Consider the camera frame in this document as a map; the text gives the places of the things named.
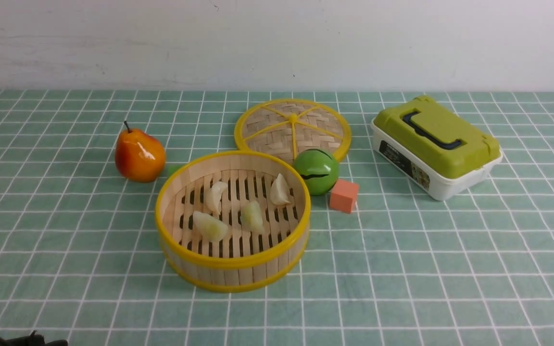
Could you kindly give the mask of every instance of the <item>foam block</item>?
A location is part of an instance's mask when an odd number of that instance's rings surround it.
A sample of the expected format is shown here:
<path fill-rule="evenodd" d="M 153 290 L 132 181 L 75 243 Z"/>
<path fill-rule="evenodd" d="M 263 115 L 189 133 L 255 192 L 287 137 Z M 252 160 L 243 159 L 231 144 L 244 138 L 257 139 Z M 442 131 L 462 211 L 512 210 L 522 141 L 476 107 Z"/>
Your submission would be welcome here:
<path fill-rule="evenodd" d="M 341 179 L 337 180 L 337 183 L 330 191 L 330 208 L 351 214 L 358 199 L 359 188 L 356 183 Z"/>

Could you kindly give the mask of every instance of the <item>yellow rim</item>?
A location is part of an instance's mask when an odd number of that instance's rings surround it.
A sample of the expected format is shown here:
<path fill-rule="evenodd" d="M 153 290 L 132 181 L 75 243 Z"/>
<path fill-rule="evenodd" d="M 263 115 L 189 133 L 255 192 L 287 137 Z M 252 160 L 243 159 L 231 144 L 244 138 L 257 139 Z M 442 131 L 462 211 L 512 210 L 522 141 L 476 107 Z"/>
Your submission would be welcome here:
<path fill-rule="evenodd" d="M 290 235 L 286 239 L 284 239 L 281 243 L 271 247 L 270 249 L 264 250 L 257 254 L 253 254 L 251 256 L 245 256 L 243 258 L 232 258 L 232 259 L 210 258 L 208 256 L 203 256 L 201 254 L 197 254 L 196 252 L 187 250 L 186 247 L 183 247 L 178 243 L 176 243 L 172 239 L 172 236 L 165 230 L 165 226 L 161 220 L 159 210 L 160 210 L 160 205 L 162 203 L 162 199 L 164 197 L 164 193 L 172 180 L 174 180 L 176 177 L 178 177 L 179 175 L 187 171 L 187 169 L 189 169 L 189 167 L 193 166 L 194 164 L 197 164 L 206 160 L 210 160 L 213 158 L 217 158 L 219 156 L 229 156 L 229 155 L 259 156 L 259 157 L 277 162 L 281 166 L 286 167 L 288 171 L 293 173 L 294 177 L 299 182 L 299 186 L 302 186 L 304 190 L 305 210 L 303 210 L 301 219 L 299 219 L 299 224 L 294 228 L 294 230 L 292 230 L 292 233 L 290 233 Z M 160 232 L 161 238 L 166 242 L 166 244 L 172 250 L 172 252 L 178 254 L 182 259 L 186 261 L 190 261 L 191 263 L 201 265 L 203 267 L 209 267 L 212 269 L 241 269 L 241 268 L 254 267 L 255 265 L 264 264 L 266 263 L 266 261 L 269 261 L 278 256 L 281 256 L 281 254 L 286 252 L 295 243 L 295 241 L 297 241 L 302 236 L 302 234 L 304 234 L 305 228 L 309 224 L 309 220 L 311 217 L 311 211 L 310 211 L 311 203 L 312 203 L 311 197 L 309 195 L 309 190 L 305 184 L 305 181 L 301 178 L 301 176 L 298 173 L 296 173 L 296 170 L 294 170 L 292 166 L 286 164 L 282 160 L 275 158 L 274 156 L 264 154 L 264 153 L 259 153 L 257 151 L 243 152 L 238 150 L 231 150 L 231 151 L 222 151 L 221 153 L 214 153 L 207 156 L 203 156 L 179 168 L 178 171 L 176 171 L 173 175 L 171 175 L 171 177 L 169 177 L 166 180 L 166 182 L 163 184 L 156 202 L 154 216 L 155 216 L 155 223 L 158 227 L 158 231 Z"/>
<path fill-rule="evenodd" d="M 164 253 L 165 260 L 168 262 L 168 264 L 171 266 L 171 268 L 180 276 L 183 278 L 183 280 L 189 282 L 192 285 L 195 285 L 197 287 L 200 287 L 202 289 L 206 289 L 207 291 L 213 291 L 218 293 L 241 293 L 241 292 L 248 292 L 253 291 L 254 289 L 259 289 L 260 287 L 264 287 L 266 285 L 270 285 L 274 283 L 275 281 L 283 278 L 288 274 L 292 268 L 295 267 L 303 257 L 303 254 L 305 253 L 305 249 L 307 247 L 307 242 L 309 241 L 309 236 L 307 239 L 305 239 L 305 244 L 303 244 L 303 249 L 299 254 L 296 256 L 296 258 L 292 261 L 292 263 L 288 264 L 288 266 L 284 269 L 282 269 L 277 274 L 268 277 L 262 281 L 258 281 L 256 283 L 252 284 L 245 284 L 245 285 L 214 285 L 214 284 L 207 284 L 204 281 L 196 280 L 194 278 L 191 278 L 191 276 L 183 273 L 181 269 L 179 269 L 172 261 L 168 258 L 168 254 L 165 252 L 165 249 L 162 248 L 162 252 Z"/>
<path fill-rule="evenodd" d="M 308 110 L 305 110 L 304 112 L 302 112 L 301 114 L 299 114 L 299 116 L 297 116 L 297 118 L 295 120 L 288 120 L 288 116 L 286 116 L 285 114 L 282 114 L 281 112 L 279 111 L 276 111 L 274 110 L 273 108 L 270 107 L 270 105 L 273 105 L 275 103 L 282 103 L 282 102 L 299 102 L 299 103 L 307 103 L 309 105 L 314 105 L 314 107 L 308 109 Z M 269 126 L 268 128 L 266 129 L 262 129 L 258 132 L 255 132 L 254 134 L 250 135 L 250 136 L 247 136 L 247 137 L 244 137 L 242 135 L 242 127 L 243 125 L 245 124 L 245 121 L 247 120 L 247 118 L 255 113 L 257 110 L 259 110 L 260 108 L 264 108 L 266 110 L 270 110 L 272 112 L 275 112 L 276 114 L 279 114 L 280 116 L 283 116 L 284 118 L 284 121 L 283 122 L 279 122 L 278 124 L 275 124 L 275 125 L 271 125 Z M 343 128 L 343 136 L 339 136 L 337 134 L 334 134 L 330 131 L 326 131 L 326 130 L 323 130 L 323 129 L 318 129 L 317 127 L 313 126 L 313 125 L 309 125 L 309 124 L 305 124 L 305 123 L 302 123 L 301 121 L 299 121 L 298 119 L 303 116 L 304 114 L 306 114 L 307 112 L 311 111 L 311 110 L 314 110 L 314 109 L 317 109 L 317 108 L 321 108 L 327 112 L 330 113 L 330 115 L 334 116 L 337 121 L 339 122 L 339 124 L 341 125 L 341 128 Z M 292 154 L 292 159 L 295 159 L 296 158 L 296 151 L 297 151 L 297 146 L 296 146 L 296 131 L 294 129 L 294 125 L 296 124 L 299 124 L 299 125 L 302 125 L 302 126 L 306 126 L 306 127 L 310 127 L 311 129 L 314 129 L 316 131 L 319 131 L 319 132 L 324 132 L 325 134 L 328 134 L 330 136 L 334 136 L 335 138 L 338 138 L 341 140 L 341 145 L 339 145 L 339 147 L 337 148 L 337 150 L 335 150 L 334 153 L 332 153 L 333 156 L 335 156 L 335 159 L 337 160 L 337 162 L 341 162 L 344 158 L 345 158 L 345 155 L 347 155 L 348 151 L 350 150 L 350 145 L 352 144 L 352 130 L 350 129 L 350 125 L 348 124 L 348 122 L 343 118 L 343 116 L 341 116 L 341 114 L 339 114 L 338 112 L 336 112 L 335 110 L 333 110 L 332 108 L 330 107 L 327 107 L 321 103 L 317 103 L 317 102 L 314 102 L 314 101 L 309 101 L 309 100 L 302 100 L 302 99 L 279 99 L 279 100 L 271 100 L 271 101 L 268 101 L 268 102 L 265 102 L 265 103 L 260 103 L 259 105 L 255 105 L 253 106 L 252 108 L 249 108 L 246 112 L 244 112 L 242 114 L 242 116 L 240 116 L 239 120 L 237 121 L 237 125 L 235 125 L 235 143 L 237 144 L 237 147 L 240 149 L 240 150 L 245 150 L 245 151 L 252 151 L 250 147 L 248 147 L 247 145 L 247 141 L 250 139 L 250 138 L 253 138 L 254 136 L 257 136 L 263 132 L 266 132 L 268 131 L 269 129 L 273 129 L 277 126 L 281 126 L 281 125 L 285 125 L 285 124 L 288 124 L 290 123 L 290 126 L 292 127 L 292 151 L 293 151 L 293 154 Z"/>

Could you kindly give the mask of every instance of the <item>label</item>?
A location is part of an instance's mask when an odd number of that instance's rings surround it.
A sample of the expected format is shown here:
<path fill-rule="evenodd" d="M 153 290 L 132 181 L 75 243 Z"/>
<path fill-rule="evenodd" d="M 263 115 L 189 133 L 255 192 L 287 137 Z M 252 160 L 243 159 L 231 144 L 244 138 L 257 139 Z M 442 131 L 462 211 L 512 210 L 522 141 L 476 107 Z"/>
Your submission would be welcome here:
<path fill-rule="evenodd" d="M 395 166 L 399 167 L 406 175 L 409 175 L 409 177 L 422 186 L 422 188 L 425 190 L 429 189 L 429 184 L 431 182 L 431 180 L 429 180 L 429 175 L 392 145 L 382 140 L 379 151 L 385 158 L 393 162 Z"/>

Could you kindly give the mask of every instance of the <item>bamboo steamer basket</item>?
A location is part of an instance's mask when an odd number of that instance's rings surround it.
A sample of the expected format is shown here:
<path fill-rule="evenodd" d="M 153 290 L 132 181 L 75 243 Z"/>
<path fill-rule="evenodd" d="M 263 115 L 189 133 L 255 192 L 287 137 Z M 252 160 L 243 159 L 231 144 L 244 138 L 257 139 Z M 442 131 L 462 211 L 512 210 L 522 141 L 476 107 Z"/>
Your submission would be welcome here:
<path fill-rule="evenodd" d="M 258 151 L 293 164 L 297 155 L 311 148 L 330 151 L 341 162 L 352 143 L 347 121 L 321 103 L 279 99 L 249 108 L 235 125 L 240 150 Z"/>
<path fill-rule="evenodd" d="M 270 201 L 270 188 L 279 173 L 288 182 L 291 203 L 278 207 Z M 193 229 L 192 214 L 212 214 L 204 194 L 217 181 L 228 184 L 218 218 L 229 231 L 211 243 Z M 253 200 L 264 209 L 263 235 L 240 224 L 240 209 Z M 225 151 L 178 169 L 161 188 L 155 218 L 172 269 L 197 287 L 233 293 L 268 285 L 298 263 L 309 237 L 310 210 L 309 191 L 292 166 L 264 153 Z"/>

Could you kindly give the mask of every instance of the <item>green ball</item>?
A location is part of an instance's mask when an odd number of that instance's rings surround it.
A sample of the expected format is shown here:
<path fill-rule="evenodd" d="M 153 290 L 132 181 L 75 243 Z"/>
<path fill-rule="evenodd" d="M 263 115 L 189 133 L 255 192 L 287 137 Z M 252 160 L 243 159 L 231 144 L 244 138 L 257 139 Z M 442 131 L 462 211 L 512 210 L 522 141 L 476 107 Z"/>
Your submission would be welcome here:
<path fill-rule="evenodd" d="M 332 189 L 339 179 L 339 162 L 329 151 L 307 149 L 294 160 L 294 169 L 301 175 L 312 196 L 319 196 Z"/>

